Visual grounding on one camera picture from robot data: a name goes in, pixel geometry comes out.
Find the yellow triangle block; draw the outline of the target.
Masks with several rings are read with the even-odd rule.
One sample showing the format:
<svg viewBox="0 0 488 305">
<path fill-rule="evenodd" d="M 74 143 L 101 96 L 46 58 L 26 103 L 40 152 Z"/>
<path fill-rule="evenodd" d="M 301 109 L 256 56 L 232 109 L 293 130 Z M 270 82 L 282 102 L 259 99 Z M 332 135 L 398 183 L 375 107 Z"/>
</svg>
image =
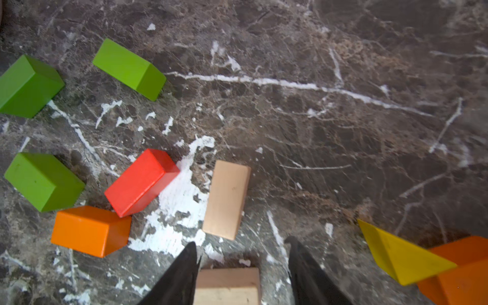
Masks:
<svg viewBox="0 0 488 305">
<path fill-rule="evenodd" d="M 418 283 L 454 269 L 457 264 L 358 220 L 376 264 L 402 286 Z"/>
</svg>

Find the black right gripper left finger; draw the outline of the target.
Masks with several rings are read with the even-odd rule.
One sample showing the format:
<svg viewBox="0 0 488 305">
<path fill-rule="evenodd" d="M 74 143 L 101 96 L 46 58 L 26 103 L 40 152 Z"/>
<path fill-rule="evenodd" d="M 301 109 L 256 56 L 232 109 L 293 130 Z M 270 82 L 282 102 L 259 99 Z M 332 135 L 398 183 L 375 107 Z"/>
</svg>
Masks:
<svg viewBox="0 0 488 305">
<path fill-rule="evenodd" d="M 183 304 L 192 305 L 201 259 L 196 244 L 188 243 L 139 305 Z"/>
</svg>

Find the red block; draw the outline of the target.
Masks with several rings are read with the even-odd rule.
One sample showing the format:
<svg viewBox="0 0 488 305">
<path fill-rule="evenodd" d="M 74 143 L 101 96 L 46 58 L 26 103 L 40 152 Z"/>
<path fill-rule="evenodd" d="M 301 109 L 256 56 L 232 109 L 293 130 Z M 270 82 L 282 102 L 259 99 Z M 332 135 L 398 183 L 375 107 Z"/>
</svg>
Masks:
<svg viewBox="0 0 488 305">
<path fill-rule="evenodd" d="M 147 149 L 104 194 L 119 217 L 130 216 L 144 210 L 179 173 L 165 151 Z"/>
</svg>

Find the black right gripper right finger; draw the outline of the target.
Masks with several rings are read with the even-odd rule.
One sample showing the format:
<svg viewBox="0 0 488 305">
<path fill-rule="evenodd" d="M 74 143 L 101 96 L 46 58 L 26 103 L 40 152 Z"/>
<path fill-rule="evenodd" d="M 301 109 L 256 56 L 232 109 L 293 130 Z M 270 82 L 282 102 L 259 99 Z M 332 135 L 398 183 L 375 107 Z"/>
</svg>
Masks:
<svg viewBox="0 0 488 305">
<path fill-rule="evenodd" d="M 352 305 L 295 236 L 285 243 L 291 245 L 288 268 L 296 304 Z"/>
</svg>

